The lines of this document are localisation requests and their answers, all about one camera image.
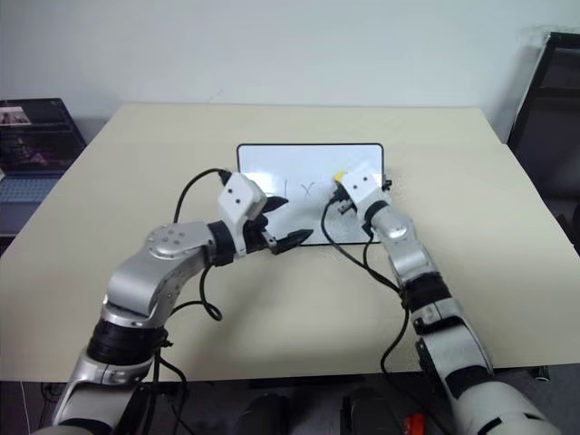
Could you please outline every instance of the floor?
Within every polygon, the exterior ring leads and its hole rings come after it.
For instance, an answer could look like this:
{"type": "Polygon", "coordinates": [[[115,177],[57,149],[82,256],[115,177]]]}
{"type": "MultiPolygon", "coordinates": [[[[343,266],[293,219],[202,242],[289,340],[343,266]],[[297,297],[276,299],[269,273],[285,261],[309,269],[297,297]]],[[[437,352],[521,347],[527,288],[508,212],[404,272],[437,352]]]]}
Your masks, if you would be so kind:
{"type": "MultiPolygon", "coordinates": [[[[577,411],[580,409],[580,365],[550,367],[550,376],[550,382],[539,382],[525,370],[498,374],[500,380],[519,388],[531,399],[563,434],[577,433],[580,428],[580,412],[577,411]]],[[[421,374],[397,374],[395,381],[418,395],[448,428],[452,428],[449,406],[430,391],[421,374]]],[[[293,435],[335,434],[339,431],[343,396],[361,386],[371,386],[384,394],[401,418],[417,411],[416,406],[392,390],[381,375],[372,374],[291,381],[192,382],[183,420],[197,435],[226,435],[231,433],[237,416],[254,398],[276,392],[290,399],[293,435]]],[[[44,403],[39,383],[2,382],[0,400],[0,433],[27,434],[28,425],[31,432],[38,428],[44,403]]],[[[169,407],[171,401],[171,396],[159,400],[151,433],[169,433],[174,421],[169,407]]],[[[179,428],[179,433],[186,431],[179,428]]],[[[438,434],[439,431],[430,427],[428,433],[438,434]]]]}

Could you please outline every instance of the robotic arm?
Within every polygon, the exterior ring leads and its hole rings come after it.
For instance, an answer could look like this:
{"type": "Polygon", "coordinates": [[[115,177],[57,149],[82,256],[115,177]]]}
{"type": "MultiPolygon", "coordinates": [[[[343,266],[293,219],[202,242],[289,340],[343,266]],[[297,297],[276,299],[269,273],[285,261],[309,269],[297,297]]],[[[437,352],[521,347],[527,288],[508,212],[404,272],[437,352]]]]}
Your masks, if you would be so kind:
{"type": "Polygon", "coordinates": [[[369,233],[374,229],[389,253],[403,304],[419,336],[420,366],[443,386],[458,433],[557,434],[544,415],[519,391],[495,381],[493,367],[473,327],[453,298],[411,219],[364,169],[342,175],[333,200],[341,211],[354,208],[369,233]]]}
{"type": "Polygon", "coordinates": [[[183,285],[209,266],[224,266],[264,248],[281,254],[312,234],[298,230],[276,240],[266,231],[263,213],[287,200],[267,198],[240,173],[222,171],[220,176],[226,186],[218,198],[219,221],[158,227],[114,272],[101,319],[59,400],[54,426],[36,433],[101,435],[135,426],[129,421],[131,399],[139,396],[153,355],[167,339],[164,325],[183,285]]]}

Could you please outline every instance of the table surface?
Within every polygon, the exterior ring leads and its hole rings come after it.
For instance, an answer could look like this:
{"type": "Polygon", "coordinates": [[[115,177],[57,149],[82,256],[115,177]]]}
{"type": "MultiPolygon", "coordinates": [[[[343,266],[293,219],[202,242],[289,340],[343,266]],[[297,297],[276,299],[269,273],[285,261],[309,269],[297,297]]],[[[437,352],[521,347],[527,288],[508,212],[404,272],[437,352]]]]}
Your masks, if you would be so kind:
{"type": "MultiPolygon", "coordinates": [[[[112,272],[171,220],[193,175],[234,168],[242,142],[382,143],[394,203],[495,365],[580,362],[578,258],[479,110],[125,104],[0,260],[1,378],[66,380],[112,272]]],[[[215,220],[219,190],[198,183],[182,219],[215,220]]],[[[371,251],[390,275],[382,248],[371,251]]],[[[223,322],[192,307],[167,323],[164,354],[191,380],[378,372],[403,317],[392,292],[329,246],[253,254],[213,270],[207,292],[223,322]]],[[[418,369],[415,339],[405,334],[392,370],[418,369]]]]}

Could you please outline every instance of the wire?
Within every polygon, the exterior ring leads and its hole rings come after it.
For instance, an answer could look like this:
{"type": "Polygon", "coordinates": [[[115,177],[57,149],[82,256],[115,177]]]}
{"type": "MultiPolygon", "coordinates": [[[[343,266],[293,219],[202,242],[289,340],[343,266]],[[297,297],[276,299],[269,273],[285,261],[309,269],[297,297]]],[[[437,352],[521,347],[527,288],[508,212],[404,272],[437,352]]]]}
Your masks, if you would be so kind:
{"type": "Polygon", "coordinates": [[[326,240],[328,240],[328,243],[330,243],[332,245],[332,247],[334,249],[336,249],[338,252],[340,252],[343,256],[345,256],[346,258],[348,258],[350,261],[352,261],[353,263],[355,263],[358,267],[362,268],[363,270],[365,270],[369,275],[371,275],[375,280],[377,280],[379,283],[386,285],[387,287],[389,287],[390,289],[394,290],[395,292],[399,293],[400,289],[399,287],[394,284],[389,278],[387,278],[384,275],[381,275],[379,272],[377,272],[376,270],[374,270],[373,268],[369,267],[368,264],[366,265],[365,263],[359,261],[358,259],[356,259],[354,256],[352,256],[351,254],[349,254],[348,252],[346,252],[344,250],[344,248],[340,245],[338,245],[333,238],[330,236],[330,234],[328,234],[328,231],[326,230],[326,214],[328,213],[328,208],[333,204],[334,200],[331,199],[330,201],[328,201],[326,203],[326,205],[324,206],[324,210],[323,210],[323,215],[320,218],[320,228],[324,234],[324,237],[326,237],[326,240]]]}
{"type": "Polygon", "coordinates": [[[220,322],[224,318],[224,315],[221,313],[221,311],[219,311],[219,308],[217,308],[215,305],[208,302],[208,299],[206,298],[206,279],[208,277],[209,269],[211,269],[212,266],[213,265],[209,265],[201,273],[201,278],[199,279],[199,299],[200,300],[199,301],[188,301],[188,302],[184,302],[183,304],[179,304],[178,306],[173,308],[173,311],[171,311],[170,315],[174,315],[177,311],[182,310],[183,308],[185,308],[187,306],[202,305],[204,307],[204,309],[206,310],[206,312],[208,313],[209,317],[214,319],[216,322],[220,322]]]}
{"type": "Polygon", "coordinates": [[[167,362],[161,356],[159,357],[159,361],[161,362],[162,366],[166,367],[167,369],[170,369],[172,372],[177,374],[179,380],[181,381],[181,396],[179,397],[179,407],[176,416],[177,418],[173,423],[173,430],[171,431],[171,433],[175,435],[178,433],[179,422],[181,421],[181,413],[183,412],[183,406],[185,405],[186,394],[188,392],[188,380],[186,379],[185,374],[183,374],[183,372],[180,369],[178,369],[175,365],[171,364],[170,362],[167,362]]]}
{"type": "Polygon", "coordinates": [[[179,420],[179,423],[181,423],[181,426],[183,426],[183,428],[190,434],[190,435],[196,435],[196,432],[193,431],[193,429],[191,429],[184,420],[181,419],[181,417],[178,415],[178,412],[175,411],[175,407],[170,403],[169,407],[171,408],[171,410],[173,411],[173,415],[175,415],[175,418],[179,420]]]}
{"type": "Polygon", "coordinates": [[[28,435],[30,435],[30,418],[28,417],[28,407],[26,406],[26,394],[24,394],[24,385],[20,381],[20,390],[22,391],[22,400],[24,404],[24,415],[26,416],[26,428],[28,429],[28,435]]]}
{"type": "Polygon", "coordinates": [[[147,404],[147,411],[145,413],[145,422],[143,423],[143,429],[141,430],[141,434],[143,435],[147,435],[150,432],[151,425],[153,423],[153,416],[155,415],[158,385],[160,380],[160,359],[161,350],[157,350],[153,357],[153,380],[151,382],[149,403],[147,404]]]}
{"type": "Polygon", "coordinates": [[[179,221],[179,213],[181,211],[181,206],[183,205],[183,200],[185,199],[186,195],[188,194],[188,190],[191,188],[191,186],[193,186],[200,179],[203,179],[205,176],[207,176],[209,174],[213,174],[214,172],[219,173],[223,170],[224,169],[218,169],[218,168],[206,169],[203,172],[199,172],[198,175],[196,175],[193,179],[191,179],[189,181],[188,184],[185,185],[185,188],[183,188],[183,190],[181,190],[181,195],[179,195],[178,205],[175,207],[175,214],[173,215],[173,223],[174,224],[177,224],[179,221]]]}

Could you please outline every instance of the black cable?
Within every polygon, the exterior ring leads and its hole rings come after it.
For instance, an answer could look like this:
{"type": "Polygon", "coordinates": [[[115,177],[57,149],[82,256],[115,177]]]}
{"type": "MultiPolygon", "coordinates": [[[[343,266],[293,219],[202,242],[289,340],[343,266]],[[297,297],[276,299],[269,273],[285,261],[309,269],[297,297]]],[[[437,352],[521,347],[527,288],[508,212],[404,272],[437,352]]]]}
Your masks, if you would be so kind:
{"type": "Polygon", "coordinates": [[[181,424],[181,426],[183,426],[183,428],[189,433],[189,435],[196,435],[196,432],[193,431],[193,429],[191,429],[184,420],[181,419],[181,417],[178,415],[178,412],[175,411],[175,407],[170,403],[169,407],[171,408],[171,410],[173,411],[173,415],[175,415],[175,418],[179,420],[179,423],[181,424]]]}
{"type": "Polygon", "coordinates": [[[179,397],[177,418],[173,423],[173,430],[171,431],[173,435],[176,435],[178,433],[179,422],[181,421],[181,413],[183,412],[183,406],[185,405],[186,394],[188,392],[188,380],[186,379],[185,374],[183,374],[183,372],[180,369],[178,369],[175,365],[171,364],[170,362],[167,362],[162,357],[159,358],[159,361],[161,362],[161,365],[177,374],[179,380],[181,381],[181,395],[179,397]]]}
{"type": "Polygon", "coordinates": [[[343,256],[345,256],[346,258],[348,258],[350,261],[352,261],[353,263],[355,263],[358,267],[362,268],[363,270],[365,270],[369,275],[371,275],[375,280],[377,280],[379,283],[386,285],[387,287],[389,287],[390,289],[394,290],[395,292],[399,293],[399,287],[394,284],[389,278],[387,278],[384,275],[381,275],[380,273],[378,273],[376,270],[372,269],[371,267],[369,267],[368,265],[365,265],[364,263],[362,263],[361,261],[357,260],[354,256],[352,256],[351,254],[349,254],[348,252],[346,252],[342,246],[338,245],[333,238],[330,236],[330,234],[328,234],[328,231],[326,230],[326,224],[325,224],[325,220],[326,220],[326,214],[328,213],[328,208],[334,203],[334,201],[331,199],[330,201],[328,201],[326,203],[326,205],[324,206],[324,210],[323,210],[323,215],[320,218],[320,228],[324,234],[324,237],[326,237],[326,240],[328,240],[328,243],[331,244],[331,246],[336,249],[338,252],[340,252],[343,256]]]}
{"type": "Polygon", "coordinates": [[[183,205],[183,200],[185,199],[185,196],[188,194],[189,188],[191,188],[191,186],[193,186],[200,179],[203,179],[206,175],[213,174],[214,172],[219,173],[222,171],[224,171],[224,169],[219,169],[219,168],[212,168],[212,169],[204,170],[203,172],[199,172],[198,175],[196,175],[193,179],[191,179],[189,181],[188,184],[185,185],[185,188],[183,188],[183,190],[181,190],[181,195],[179,195],[178,205],[175,207],[175,214],[173,215],[173,223],[174,224],[177,224],[179,221],[179,212],[181,211],[181,206],[183,205]]]}
{"type": "Polygon", "coordinates": [[[211,269],[211,267],[212,267],[212,265],[209,265],[201,273],[201,278],[199,279],[199,299],[200,300],[199,301],[188,301],[188,302],[184,302],[183,304],[179,304],[178,306],[173,308],[173,311],[171,311],[171,315],[174,315],[177,311],[182,310],[183,308],[185,308],[187,306],[202,305],[204,307],[204,309],[206,310],[206,312],[208,313],[209,317],[214,319],[216,322],[220,322],[224,318],[224,315],[221,313],[221,311],[219,311],[219,308],[217,308],[215,305],[208,302],[208,299],[206,298],[206,278],[208,277],[208,272],[209,272],[209,269],[211,269]]]}
{"type": "Polygon", "coordinates": [[[147,404],[147,411],[145,412],[145,422],[143,423],[143,429],[141,430],[141,434],[143,435],[147,435],[150,432],[151,425],[153,423],[153,416],[155,415],[158,386],[160,381],[160,359],[161,350],[157,350],[153,357],[153,380],[151,382],[149,403],[147,404]]]}
{"type": "Polygon", "coordinates": [[[40,413],[40,419],[38,419],[38,430],[43,428],[44,416],[46,415],[46,409],[48,407],[48,401],[44,401],[43,411],[40,413]]]}

